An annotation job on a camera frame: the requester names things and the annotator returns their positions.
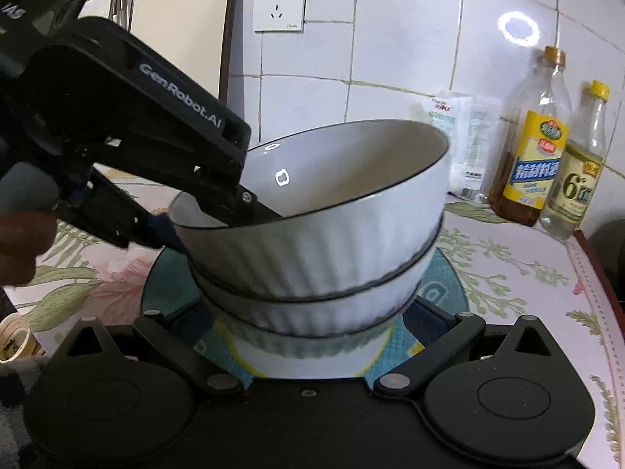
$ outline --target yellow label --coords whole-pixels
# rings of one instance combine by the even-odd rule
[[[549,207],[564,220],[579,224],[593,197],[601,163],[580,146],[568,143],[560,170],[562,172],[549,196]]]
[[[569,128],[552,116],[527,111],[504,197],[541,209],[560,164]]]

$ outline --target electrical outlet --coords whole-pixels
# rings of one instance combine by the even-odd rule
[[[304,27],[305,0],[254,0],[255,32],[299,32]]]

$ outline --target hand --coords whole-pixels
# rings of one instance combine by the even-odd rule
[[[35,258],[54,242],[56,217],[23,211],[0,217],[0,285],[17,286],[35,275]]]

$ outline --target tiled wall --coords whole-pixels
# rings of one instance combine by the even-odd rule
[[[575,108],[593,79],[612,90],[607,168],[583,229],[625,218],[625,0],[307,0],[299,34],[257,34],[252,0],[236,6],[228,103],[257,142],[343,121],[415,118],[423,97],[441,89],[510,107],[536,56],[558,40]],[[505,109],[503,127],[508,119]]]

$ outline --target vinegar bottle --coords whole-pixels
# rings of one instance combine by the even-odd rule
[[[491,196],[500,217],[533,226],[557,175],[569,134],[571,98],[564,86],[564,51],[545,47],[534,78],[520,101],[514,137]]]
[[[577,229],[595,191],[605,160],[605,103],[610,88],[593,81],[589,97],[571,125],[559,172],[541,212],[541,225],[561,241]]]

